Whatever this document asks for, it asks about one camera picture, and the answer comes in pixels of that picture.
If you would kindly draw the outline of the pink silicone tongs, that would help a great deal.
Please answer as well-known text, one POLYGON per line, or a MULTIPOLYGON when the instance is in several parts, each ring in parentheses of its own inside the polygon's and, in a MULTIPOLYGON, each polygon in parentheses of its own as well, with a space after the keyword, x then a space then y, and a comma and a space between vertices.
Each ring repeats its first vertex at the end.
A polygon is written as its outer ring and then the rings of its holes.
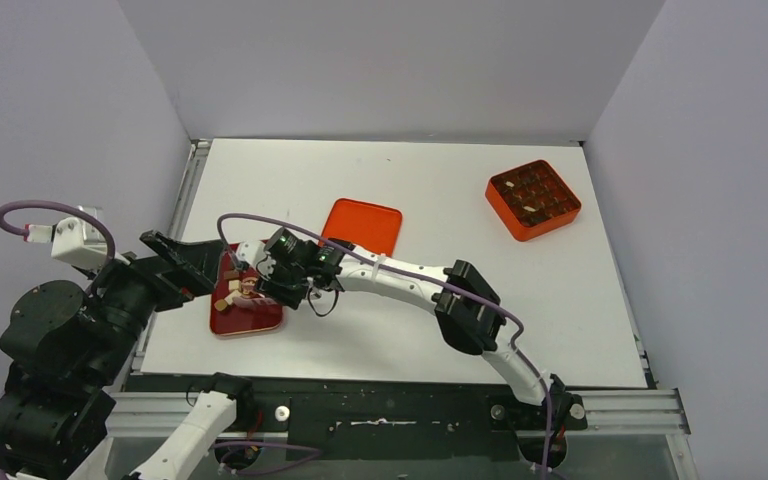
POLYGON ((234 306, 238 308, 253 310, 253 311, 260 311, 265 309, 281 310, 282 308, 282 306, 279 303, 277 303, 275 300, 269 297, 264 297, 264 296, 257 296, 257 297, 236 296, 232 299, 232 303, 234 306))

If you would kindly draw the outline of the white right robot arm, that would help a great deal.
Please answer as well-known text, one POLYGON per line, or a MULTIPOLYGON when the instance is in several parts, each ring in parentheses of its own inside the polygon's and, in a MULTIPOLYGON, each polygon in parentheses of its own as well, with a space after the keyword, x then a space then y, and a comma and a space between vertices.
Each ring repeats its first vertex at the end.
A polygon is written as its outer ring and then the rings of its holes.
POLYGON ((287 227, 264 242, 240 244, 233 258, 256 271, 257 292, 287 308, 297 309, 315 291, 371 293, 418 307, 436 318, 449 347, 481 357, 497 372, 530 424, 551 424, 557 434, 586 426, 582 400, 518 347, 522 323, 506 330, 513 315, 466 261, 449 267, 411 264, 337 238, 302 240, 287 227))

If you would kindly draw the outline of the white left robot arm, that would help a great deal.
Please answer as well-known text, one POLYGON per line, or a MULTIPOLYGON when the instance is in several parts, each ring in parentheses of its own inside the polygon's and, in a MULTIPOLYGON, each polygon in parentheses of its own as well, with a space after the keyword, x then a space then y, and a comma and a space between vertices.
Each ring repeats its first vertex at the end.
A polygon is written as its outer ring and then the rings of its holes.
POLYGON ((104 266, 89 287, 34 286, 11 309, 0 349, 11 360, 0 397, 0 470, 66 479, 106 437, 114 383, 149 319, 213 293, 227 248, 156 230, 152 255, 104 266))

